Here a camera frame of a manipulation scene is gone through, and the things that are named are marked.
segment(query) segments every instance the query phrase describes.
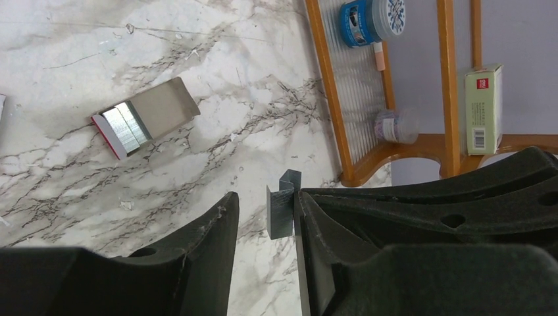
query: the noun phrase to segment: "red logo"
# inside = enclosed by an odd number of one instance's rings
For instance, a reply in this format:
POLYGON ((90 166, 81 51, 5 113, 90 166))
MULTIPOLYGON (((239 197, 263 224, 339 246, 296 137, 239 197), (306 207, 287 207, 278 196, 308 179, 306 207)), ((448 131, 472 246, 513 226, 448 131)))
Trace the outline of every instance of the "red logo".
POLYGON ((477 79, 476 80, 477 89, 488 89, 488 78, 477 79))

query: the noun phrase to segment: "wooden rack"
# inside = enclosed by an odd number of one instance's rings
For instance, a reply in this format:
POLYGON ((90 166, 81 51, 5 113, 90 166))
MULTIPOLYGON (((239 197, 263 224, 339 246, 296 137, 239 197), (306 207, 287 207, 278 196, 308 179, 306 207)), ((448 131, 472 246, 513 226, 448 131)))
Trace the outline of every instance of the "wooden rack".
MULTIPOLYGON (((338 95, 334 67, 328 50, 328 34, 324 28, 320 3, 324 0, 306 0, 307 11, 313 33, 314 44, 328 98, 335 137, 343 173, 342 184, 347 187, 361 186, 384 164, 402 158, 421 157, 440 164, 440 176, 450 177, 473 171, 482 166, 491 155, 468 156, 461 147, 457 101, 457 65, 455 62, 455 35, 453 26, 453 0, 437 0, 438 35, 440 39, 440 64, 442 70, 442 96, 444 103, 445 134, 420 134, 412 145, 374 143, 357 161, 351 149, 343 111, 338 95)), ((481 0, 470 0, 472 66, 482 66, 481 0)), ((388 45, 383 43, 386 69, 381 73, 385 97, 385 108, 395 109, 388 45)), ((556 135, 504 135, 497 153, 522 150, 538 146, 558 155, 556 135)))

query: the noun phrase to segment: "green box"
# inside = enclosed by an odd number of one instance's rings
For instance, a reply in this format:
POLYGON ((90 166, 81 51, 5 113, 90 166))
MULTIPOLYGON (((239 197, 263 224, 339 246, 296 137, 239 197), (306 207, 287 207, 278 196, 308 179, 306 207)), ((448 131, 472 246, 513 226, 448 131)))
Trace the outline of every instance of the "green box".
POLYGON ((502 141, 502 65, 490 64, 465 75, 467 153, 496 153, 502 141))

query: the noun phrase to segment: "marble tabletop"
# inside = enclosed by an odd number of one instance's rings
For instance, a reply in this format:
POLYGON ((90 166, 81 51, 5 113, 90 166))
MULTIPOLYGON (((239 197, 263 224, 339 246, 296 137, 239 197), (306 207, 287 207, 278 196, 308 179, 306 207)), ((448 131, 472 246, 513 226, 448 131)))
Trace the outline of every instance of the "marble tabletop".
MULTIPOLYGON (((0 244, 128 255, 240 195, 229 315, 300 315, 265 186, 340 167, 302 0, 0 3, 0 244), (180 76, 201 115, 125 161, 89 116, 180 76)), ((369 186, 390 185, 389 167, 369 186)))

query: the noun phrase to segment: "blue container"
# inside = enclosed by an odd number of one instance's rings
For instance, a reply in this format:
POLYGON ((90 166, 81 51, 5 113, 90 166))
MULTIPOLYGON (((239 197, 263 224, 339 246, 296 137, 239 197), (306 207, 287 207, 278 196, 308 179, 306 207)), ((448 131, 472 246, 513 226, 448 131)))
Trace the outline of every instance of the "blue container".
POLYGON ((405 27, 404 0, 356 0, 341 6, 341 37, 350 47, 398 36, 405 27))

